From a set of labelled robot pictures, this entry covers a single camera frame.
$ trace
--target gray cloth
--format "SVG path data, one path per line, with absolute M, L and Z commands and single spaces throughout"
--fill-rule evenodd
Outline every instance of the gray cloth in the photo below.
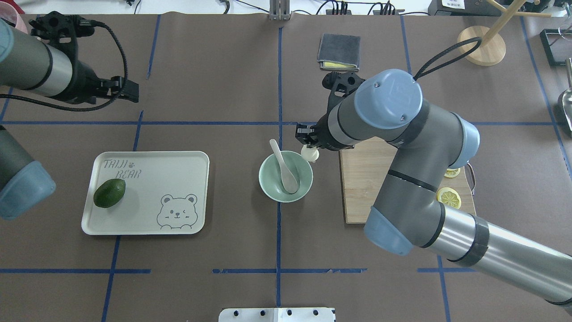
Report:
M 317 60 L 323 69 L 359 70 L 360 37 L 323 34 Z M 349 65 L 347 68 L 325 68 L 324 62 Z

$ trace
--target wooden cutting board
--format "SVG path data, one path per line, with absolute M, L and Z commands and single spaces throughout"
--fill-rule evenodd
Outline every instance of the wooden cutting board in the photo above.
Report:
M 354 149 L 340 151 L 346 223 L 366 222 L 396 151 L 395 147 L 379 138 L 360 142 Z M 441 187 L 455 189 L 461 197 L 460 209 L 476 215 L 464 168 L 454 178 L 443 177 Z

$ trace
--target tabletop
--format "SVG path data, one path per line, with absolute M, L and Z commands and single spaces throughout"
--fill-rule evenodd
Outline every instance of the tabletop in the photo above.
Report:
M 140 102 L 73 113 L 0 101 L 0 124 L 57 190 L 0 222 L 2 321 L 216 321 L 224 308 L 330 307 L 337 321 L 565 321 L 543 299 L 414 248 L 405 257 L 344 223 L 340 162 L 322 151 L 309 193 L 269 199 L 258 169 L 268 140 L 299 151 L 296 123 L 326 110 L 316 62 L 323 33 L 361 37 L 361 78 L 416 72 L 492 17 L 96 15 L 125 49 Z M 566 72 L 539 33 L 557 18 L 513 18 L 505 59 L 461 60 L 420 78 L 424 97 L 478 128 L 475 207 L 495 225 L 572 252 L 572 140 L 554 114 Z M 79 39 L 99 77 L 122 73 L 111 37 Z M 25 96 L 19 90 L 2 88 Z M 203 151 L 206 219 L 194 235 L 90 236 L 81 218 L 105 151 Z

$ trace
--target bear face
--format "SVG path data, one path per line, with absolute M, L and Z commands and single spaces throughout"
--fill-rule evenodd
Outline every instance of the bear face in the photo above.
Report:
M 197 196 L 190 194 L 185 198 L 173 198 L 171 195 L 164 195 L 161 198 L 161 210 L 157 215 L 157 223 L 163 228 L 192 228 L 198 220 L 197 210 L 194 205 L 197 203 Z

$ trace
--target red object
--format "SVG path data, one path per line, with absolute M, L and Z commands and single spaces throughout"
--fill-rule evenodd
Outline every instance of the red object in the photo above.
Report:
M 14 0 L 0 0 L 0 2 L 6 2 L 6 3 L 8 3 L 10 6 L 14 7 L 14 9 L 16 9 L 16 11 L 17 11 L 19 14 L 24 14 L 24 13 L 25 13 L 24 10 L 22 10 L 22 8 L 20 8 L 20 6 L 18 6 L 18 5 L 14 2 Z

